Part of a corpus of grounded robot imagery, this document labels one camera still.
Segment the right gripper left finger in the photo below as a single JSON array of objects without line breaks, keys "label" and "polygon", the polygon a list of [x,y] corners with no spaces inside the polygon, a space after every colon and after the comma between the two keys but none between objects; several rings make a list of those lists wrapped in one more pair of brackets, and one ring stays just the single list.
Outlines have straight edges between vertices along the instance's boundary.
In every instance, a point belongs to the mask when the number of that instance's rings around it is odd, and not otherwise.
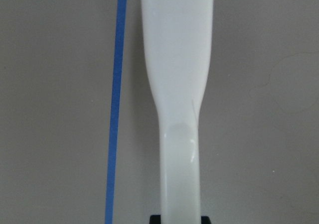
[{"label": "right gripper left finger", "polygon": [[151,215],[149,224],[161,224],[161,215]]}]

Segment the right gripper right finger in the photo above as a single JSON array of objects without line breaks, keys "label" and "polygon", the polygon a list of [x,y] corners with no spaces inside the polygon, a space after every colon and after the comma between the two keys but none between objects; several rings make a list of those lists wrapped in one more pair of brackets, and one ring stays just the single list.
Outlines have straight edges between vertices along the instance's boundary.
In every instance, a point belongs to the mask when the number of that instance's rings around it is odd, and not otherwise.
[{"label": "right gripper right finger", "polygon": [[201,216],[201,224],[211,224],[211,220],[208,216]]}]

